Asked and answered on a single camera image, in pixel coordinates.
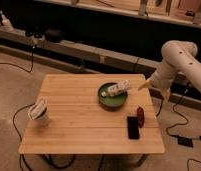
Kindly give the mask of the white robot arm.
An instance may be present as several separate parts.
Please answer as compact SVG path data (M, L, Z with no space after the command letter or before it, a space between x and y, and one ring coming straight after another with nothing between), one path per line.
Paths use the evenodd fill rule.
M193 42L171 40L163 44L161 63L155 72L139 86L139 90L154 86L164 99L170 98L170 87L178 72L182 72L201 93L201 63L195 59L198 47Z

